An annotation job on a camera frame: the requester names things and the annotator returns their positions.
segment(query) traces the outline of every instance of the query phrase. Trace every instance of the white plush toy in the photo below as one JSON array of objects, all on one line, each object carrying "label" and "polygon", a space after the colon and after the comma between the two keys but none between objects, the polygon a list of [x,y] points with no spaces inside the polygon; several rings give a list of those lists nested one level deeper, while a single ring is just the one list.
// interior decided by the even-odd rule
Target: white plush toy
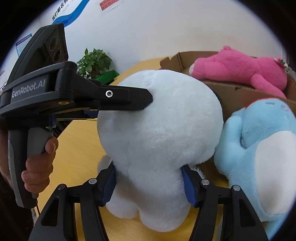
[{"label": "white plush toy", "polygon": [[120,85],[148,89],[153,102],[142,111],[99,112],[98,133],[110,158],[102,158],[98,169],[111,160],[116,168],[107,209],[119,218],[139,211],[148,228],[174,230],[190,209],[180,168],[214,154],[223,127],[221,105],[204,83],[169,70],[141,71]]}]

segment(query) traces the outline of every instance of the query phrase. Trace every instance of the pink plush toy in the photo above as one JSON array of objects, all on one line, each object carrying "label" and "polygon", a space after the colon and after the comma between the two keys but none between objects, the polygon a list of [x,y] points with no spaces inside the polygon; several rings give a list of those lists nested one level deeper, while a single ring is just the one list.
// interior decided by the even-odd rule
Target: pink plush toy
[{"label": "pink plush toy", "polygon": [[196,79],[231,81],[253,86],[255,89],[286,98],[282,90],[287,85],[285,68],[281,58],[252,58],[242,52],[224,46],[219,53],[208,58],[198,58],[189,69]]}]

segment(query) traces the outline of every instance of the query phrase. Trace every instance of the red sign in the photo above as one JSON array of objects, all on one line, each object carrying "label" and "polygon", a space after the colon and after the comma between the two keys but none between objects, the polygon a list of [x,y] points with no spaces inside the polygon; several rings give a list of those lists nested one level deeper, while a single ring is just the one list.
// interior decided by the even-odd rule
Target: red sign
[{"label": "red sign", "polygon": [[104,11],[106,8],[110,7],[112,4],[118,2],[119,0],[104,0],[100,3],[100,7],[102,11]]}]

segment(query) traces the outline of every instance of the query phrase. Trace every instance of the light blue plush toy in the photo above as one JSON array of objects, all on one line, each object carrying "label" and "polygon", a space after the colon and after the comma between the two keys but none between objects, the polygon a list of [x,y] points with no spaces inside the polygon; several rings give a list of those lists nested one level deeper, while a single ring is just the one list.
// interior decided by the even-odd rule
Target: light blue plush toy
[{"label": "light blue plush toy", "polygon": [[273,237],[296,197],[296,118],[276,98],[261,99],[226,121],[215,165],[239,185]]}]

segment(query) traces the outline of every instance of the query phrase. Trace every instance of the blue gripper pad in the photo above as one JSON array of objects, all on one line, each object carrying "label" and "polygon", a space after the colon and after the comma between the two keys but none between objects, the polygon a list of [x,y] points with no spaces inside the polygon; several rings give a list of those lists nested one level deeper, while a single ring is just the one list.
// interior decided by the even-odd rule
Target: blue gripper pad
[{"label": "blue gripper pad", "polygon": [[183,180],[184,180],[184,189],[185,189],[185,195],[189,203],[192,204],[193,207],[197,207],[197,199],[195,197],[195,187],[193,183],[191,182],[191,179],[186,172],[184,167],[181,167],[182,174],[183,174]]},{"label": "blue gripper pad", "polygon": [[110,201],[115,186],[116,186],[116,176],[115,176],[115,168],[113,168],[103,187],[103,196],[101,199],[101,202],[103,205],[106,205],[106,203]]}]

